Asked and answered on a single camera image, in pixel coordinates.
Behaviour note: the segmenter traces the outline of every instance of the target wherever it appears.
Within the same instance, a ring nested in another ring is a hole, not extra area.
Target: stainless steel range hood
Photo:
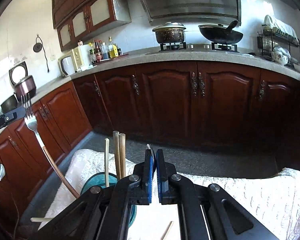
[[[140,0],[152,25],[169,21],[241,25],[241,0]]]

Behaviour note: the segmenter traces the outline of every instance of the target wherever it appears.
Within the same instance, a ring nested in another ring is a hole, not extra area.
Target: cooking pot
[[[182,23],[167,22],[164,25],[154,28],[155,37],[159,44],[176,43],[185,41],[186,27]]]
[[[27,93],[29,93],[30,98],[34,97],[37,87],[34,83],[33,76],[30,75],[21,79],[20,82],[14,86],[14,91],[19,102],[21,101],[21,96]]]
[[[18,101],[16,97],[12,95],[1,104],[2,113],[5,114],[9,111],[12,111],[13,109],[16,109],[17,106],[18,106]]]
[[[199,25],[201,34],[209,41],[219,44],[236,44],[241,41],[243,34],[232,30],[236,27],[238,21],[233,21],[226,28],[222,24],[218,25]]]

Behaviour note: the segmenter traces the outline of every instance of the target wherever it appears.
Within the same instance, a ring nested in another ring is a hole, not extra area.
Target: dish rack
[[[289,45],[289,53],[291,54],[291,46],[299,48],[299,56],[300,56],[300,40],[298,39],[298,43],[296,43],[295,39],[282,31],[277,31],[273,29],[263,30],[262,32],[258,32],[257,43],[258,49],[261,49],[262,55],[267,55],[271,57],[271,52],[273,48],[280,43],[284,43]],[[293,64],[291,60],[288,61],[288,66],[293,68]]]

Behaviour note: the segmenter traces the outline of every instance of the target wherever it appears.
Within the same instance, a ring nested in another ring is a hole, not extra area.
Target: gray floor
[[[91,132],[63,160],[59,168],[66,173],[71,158],[79,149],[104,151],[105,135]],[[109,152],[113,153],[113,141],[110,139]],[[144,152],[148,142],[126,140],[126,158],[135,162],[144,161]],[[255,150],[228,149],[222,152],[202,152],[184,148],[167,147],[152,144],[154,151],[162,149],[166,162],[173,163],[178,172],[193,175],[210,175],[215,177],[260,179],[273,176],[278,172],[275,157],[269,153]],[[61,182],[53,173],[38,191],[27,210],[20,219],[19,231],[31,234],[39,223],[31,223],[30,217],[44,217],[50,207]]]

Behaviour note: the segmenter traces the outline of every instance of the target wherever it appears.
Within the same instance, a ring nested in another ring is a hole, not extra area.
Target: metal screw
[[[137,181],[138,179],[139,179],[138,175],[132,174],[132,175],[129,176],[130,181]]]
[[[181,180],[181,175],[179,175],[179,174],[173,174],[171,176],[171,179],[173,179],[173,180]]]
[[[210,185],[210,189],[212,191],[219,191],[220,190],[220,186],[218,184],[211,184]]]
[[[92,194],[98,194],[100,191],[101,191],[101,188],[98,187],[98,186],[93,186],[93,187],[90,188],[90,192]]]

